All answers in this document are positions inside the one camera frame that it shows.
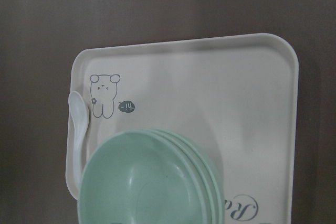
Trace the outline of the cream bunny tray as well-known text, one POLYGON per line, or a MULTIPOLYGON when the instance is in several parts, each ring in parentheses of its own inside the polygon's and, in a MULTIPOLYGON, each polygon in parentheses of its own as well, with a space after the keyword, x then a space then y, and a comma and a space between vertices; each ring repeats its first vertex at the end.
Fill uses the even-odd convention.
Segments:
MULTIPOLYGON (((170 141, 199 172, 211 223, 291 221, 298 59, 272 34, 86 49, 70 92, 89 110, 83 170, 108 139, 128 131, 170 141)), ((66 183, 73 177, 69 112, 66 183)))

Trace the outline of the white plastic spoon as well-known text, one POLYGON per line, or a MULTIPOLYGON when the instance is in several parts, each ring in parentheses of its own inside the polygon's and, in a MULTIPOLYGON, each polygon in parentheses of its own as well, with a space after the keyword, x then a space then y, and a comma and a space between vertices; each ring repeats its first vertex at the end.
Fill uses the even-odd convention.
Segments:
POLYGON ((83 170, 82 149, 85 134, 89 125, 88 107, 77 91, 71 91, 68 97, 69 112, 74 126, 73 144, 73 173, 77 190, 80 190, 81 176, 83 170))

